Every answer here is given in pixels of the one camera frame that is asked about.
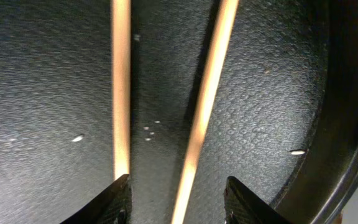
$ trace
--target scratched black surface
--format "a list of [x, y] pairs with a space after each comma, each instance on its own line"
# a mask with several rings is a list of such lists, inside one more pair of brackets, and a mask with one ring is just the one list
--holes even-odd
[[[133, 1], [133, 223], [172, 215], [215, 7]], [[109, 20], [108, 1], [0, 1], [0, 223], [58, 223], [112, 182]], [[323, 95], [316, 43], [303, 0], [240, 2], [186, 223], [224, 222], [229, 175], [282, 192]]]

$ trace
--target wooden stick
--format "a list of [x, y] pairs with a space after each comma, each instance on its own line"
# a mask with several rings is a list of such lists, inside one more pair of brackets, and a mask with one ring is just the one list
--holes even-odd
[[196, 175], [198, 159], [203, 147], [209, 117], [221, 76], [227, 46], [236, 16], [239, 0], [222, 0], [216, 18], [210, 50], [205, 65], [203, 79], [196, 111], [191, 128], [185, 165], [181, 173], [181, 179], [177, 194], [177, 200], [173, 211], [171, 224], [182, 224], [185, 219], [186, 208], [190, 197], [191, 187]]
[[131, 1], [112, 0], [111, 64], [114, 180], [129, 174], [130, 82], [131, 82]]

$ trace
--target small crumb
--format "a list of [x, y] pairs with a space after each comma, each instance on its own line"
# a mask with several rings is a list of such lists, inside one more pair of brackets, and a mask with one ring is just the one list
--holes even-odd
[[80, 134], [79, 136], [75, 137], [73, 140], [71, 140], [72, 142], [78, 142], [80, 140], [82, 140], [84, 138], [83, 134]]
[[291, 155], [302, 155], [302, 154], [304, 154], [306, 151], [305, 150], [292, 150], [292, 151], [290, 151], [291, 152]]
[[135, 35], [134, 35], [134, 40], [140, 41], [140, 35], [139, 35], [139, 34], [135, 34]]

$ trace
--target beige stick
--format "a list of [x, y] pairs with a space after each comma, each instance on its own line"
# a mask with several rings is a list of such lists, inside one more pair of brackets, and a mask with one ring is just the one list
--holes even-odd
[[187, 146], [185, 164], [181, 173], [179, 189], [171, 224], [182, 224], [185, 219], [191, 186], [196, 175], [198, 159], [203, 147], [209, 117], [218, 88], [219, 78], [226, 56], [227, 45], [236, 16], [238, 0], [222, 0], [216, 18], [210, 50], [205, 65], [196, 111]]
[[131, 82], [131, 1], [111, 2], [112, 129], [114, 180], [129, 174], [130, 82]]

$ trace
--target thin wooden rod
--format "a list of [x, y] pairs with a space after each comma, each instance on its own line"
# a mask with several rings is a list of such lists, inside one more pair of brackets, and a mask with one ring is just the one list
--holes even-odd
[[111, 72], [114, 180], [129, 174], [131, 1], [111, 2]]
[[182, 224], [185, 219], [191, 187], [196, 175], [198, 159], [203, 147], [209, 117], [218, 88], [227, 46], [236, 16], [239, 0], [222, 0], [211, 40], [196, 111], [187, 147], [185, 164], [181, 173], [179, 189], [171, 224]]

